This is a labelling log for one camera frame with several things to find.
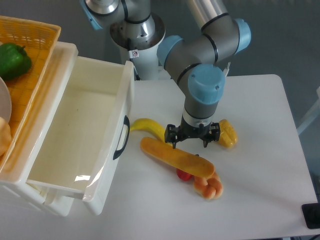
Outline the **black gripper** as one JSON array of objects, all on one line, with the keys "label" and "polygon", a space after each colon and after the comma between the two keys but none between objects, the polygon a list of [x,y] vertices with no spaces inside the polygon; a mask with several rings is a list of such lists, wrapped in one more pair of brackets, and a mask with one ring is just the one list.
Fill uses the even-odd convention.
[{"label": "black gripper", "polygon": [[180,126],[168,124],[164,133],[164,142],[171,144],[175,149],[177,143],[186,139],[202,139],[203,147],[206,148],[211,142],[220,140],[221,128],[218,122],[204,125],[200,123],[198,126],[192,126],[182,117]]}]

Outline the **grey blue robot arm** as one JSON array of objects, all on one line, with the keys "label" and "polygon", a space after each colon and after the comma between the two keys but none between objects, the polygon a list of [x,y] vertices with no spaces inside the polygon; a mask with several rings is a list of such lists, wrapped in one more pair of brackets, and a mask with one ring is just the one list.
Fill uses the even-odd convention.
[{"label": "grey blue robot arm", "polygon": [[221,0],[189,0],[201,34],[188,43],[177,35],[166,36],[148,0],[82,0],[80,5],[93,29],[109,28],[121,60],[133,63],[137,80],[157,78],[162,66],[183,92],[181,123],[166,127],[164,142],[201,139],[207,145],[219,140],[221,129],[213,115],[227,75],[216,64],[250,44],[251,30],[244,20],[231,18]]}]

